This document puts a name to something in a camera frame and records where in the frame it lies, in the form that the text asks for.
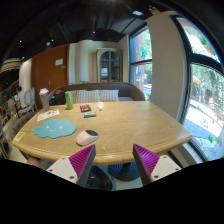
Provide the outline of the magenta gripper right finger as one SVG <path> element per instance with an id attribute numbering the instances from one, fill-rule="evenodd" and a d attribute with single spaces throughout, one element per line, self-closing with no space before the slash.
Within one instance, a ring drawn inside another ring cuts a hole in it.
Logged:
<path id="1" fill-rule="evenodd" d="M 133 145 L 133 155 L 143 185 L 180 170 L 180 167 L 167 155 L 159 156 L 137 144 Z"/>

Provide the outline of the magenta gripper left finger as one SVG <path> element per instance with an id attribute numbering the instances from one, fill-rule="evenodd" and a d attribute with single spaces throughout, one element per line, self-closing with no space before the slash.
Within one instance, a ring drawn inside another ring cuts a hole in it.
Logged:
<path id="1" fill-rule="evenodd" d="M 95 145 L 90 145 L 70 157 L 59 158 L 47 171 L 85 187 L 95 156 Z"/>

